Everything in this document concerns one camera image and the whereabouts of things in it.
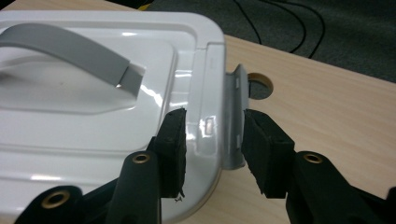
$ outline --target white plastic container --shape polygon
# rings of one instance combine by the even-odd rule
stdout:
[[[118,177],[123,159],[145,150],[164,114],[181,107],[186,198],[163,200],[165,222],[196,211],[222,168],[244,164],[247,77],[242,68],[225,74],[224,38],[213,21],[187,13],[6,11],[0,33],[26,22],[88,37],[126,58],[142,79],[136,96],[47,54],[0,48],[0,216],[16,217],[55,186],[87,193]]]

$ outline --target table surface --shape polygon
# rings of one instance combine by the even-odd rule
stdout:
[[[132,10],[101,0],[17,0],[5,10]],[[242,63],[274,86],[251,109],[267,113],[297,151],[328,157],[347,181],[385,198],[396,186],[396,85],[226,36],[227,70]],[[247,167],[223,171],[207,203],[181,223],[290,223],[285,200],[260,195]],[[0,217],[0,223],[8,223]]]

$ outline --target container lid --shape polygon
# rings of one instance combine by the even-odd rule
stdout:
[[[225,46],[219,27],[187,13],[5,11],[0,33],[26,22],[103,45],[127,59],[141,83],[133,95],[48,54],[0,48],[0,213],[16,216],[55,186],[87,193],[118,177],[123,159],[145,150],[165,113],[181,107],[187,109],[186,198],[163,199],[163,220],[197,210],[221,166]]]

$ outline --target screw hole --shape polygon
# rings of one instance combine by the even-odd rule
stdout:
[[[323,159],[321,157],[319,157],[317,155],[314,155],[314,154],[305,154],[304,155],[304,159],[306,161],[309,161],[309,162],[312,162],[312,163],[316,163],[316,164],[319,164],[319,163],[323,162]]]
[[[148,160],[149,160],[149,155],[147,155],[147,154],[139,154],[132,158],[132,161],[134,163],[138,163],[138,164],[145,163]]]
[[[46,209],[56,208],[67,202],[69,198],[70,198],[69,191],[67,190],[55,191],[52,192],[43,200],[41,206]]]

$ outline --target gray carpet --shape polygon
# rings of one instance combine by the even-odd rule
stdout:
[[[255,24],[265,46],[290,51],[303,29],[290,14],[258,0],[238,0]],[[396,1],[394,0],[293,0],[319,12],[326,33],[313,60],[372,77],[396,82]],[[294,52],[308,57],[318,42],[318,18],[301,7],[282,6],[295,12],[306,25],[306,40]],[[257,36],[233,0],[155,0],[151,11],[195,12],[215,21],[224,34],[258,42]]]

